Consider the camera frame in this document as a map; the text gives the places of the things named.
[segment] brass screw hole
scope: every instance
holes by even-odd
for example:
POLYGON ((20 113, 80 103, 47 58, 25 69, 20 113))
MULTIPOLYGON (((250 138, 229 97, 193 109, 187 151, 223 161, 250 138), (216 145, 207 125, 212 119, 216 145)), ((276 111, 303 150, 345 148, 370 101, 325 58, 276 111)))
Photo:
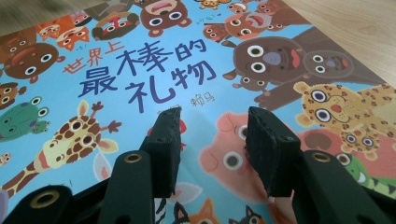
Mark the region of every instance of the brass screw hole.
POLYGON ((124 158, 125 162, 134 163, 142 160, 142 156, 139 154, 131 153, 124 158))
POLYGON ((58 191, 50 189, 36 195, 30 202, 30 206, 34 209, 44 208, 55 203, 60 196, 58 191))
POLYGON ((314 160, 320 161, 320 162, 329 162, 330 161, 330 157, 328 155, 320 153, 320 152, 312 153, 312 158, 314 158, 314 160))

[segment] wooden surface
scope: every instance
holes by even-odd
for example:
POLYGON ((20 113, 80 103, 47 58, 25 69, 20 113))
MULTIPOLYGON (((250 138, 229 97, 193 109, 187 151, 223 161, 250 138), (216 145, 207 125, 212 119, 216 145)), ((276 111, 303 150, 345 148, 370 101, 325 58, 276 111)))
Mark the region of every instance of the wooden surface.
MULTIPOLYGON (((396 88, 396 0, 284 1, 396 88)), ((102 2, 1 0, 0 35, 102 2)))

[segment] pink cartoon pig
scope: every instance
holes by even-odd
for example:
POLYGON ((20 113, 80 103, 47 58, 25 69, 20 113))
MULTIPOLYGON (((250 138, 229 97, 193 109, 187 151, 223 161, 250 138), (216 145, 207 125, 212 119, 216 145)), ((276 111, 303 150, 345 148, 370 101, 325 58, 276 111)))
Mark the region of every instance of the pink cartoon pig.
POLYGON ((248 113, 226 112, 219 117, 217 128, 212 144, 199 156, 202 169, 242 200, 264 203, 267 199, 264 185, 246 157, 248 113))

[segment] cartoon giraffe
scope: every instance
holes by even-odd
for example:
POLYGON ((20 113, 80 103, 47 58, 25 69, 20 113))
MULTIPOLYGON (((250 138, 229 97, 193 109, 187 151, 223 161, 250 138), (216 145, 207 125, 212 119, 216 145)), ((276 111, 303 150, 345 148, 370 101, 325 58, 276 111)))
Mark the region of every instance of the cartoon giraffe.
POLYGON ((96 147, 104 153, 118 151, 117 142, 102 139, 101 133, 106 130, 110 133, 117 132, 121 123, 113 120, 108 126, 100 127, 94 118, 96 112, 103 107, 101 102, 93 104, 93 112, 87 116, 89 105, 82 100, 78 106, 78 115, 67 121, 51 140, 44 143, 35 159, 0 189, 6 190, 10 198, 37 175, 49 168, 57 169, 66 163, 78 161, 91 154, 96 147))

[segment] cartoon frog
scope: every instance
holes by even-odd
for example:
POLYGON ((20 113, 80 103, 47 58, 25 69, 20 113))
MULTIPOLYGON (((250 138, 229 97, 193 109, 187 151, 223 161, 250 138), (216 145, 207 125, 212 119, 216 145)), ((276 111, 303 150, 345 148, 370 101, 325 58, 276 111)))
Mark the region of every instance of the cartoon frog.
POLYGON ((38 108, 41 97, 10 108, 0 117, 0 143, 14 140, 28 133, 43 133, 49 125, 39 119, 48 115, 47 107, 38 108))

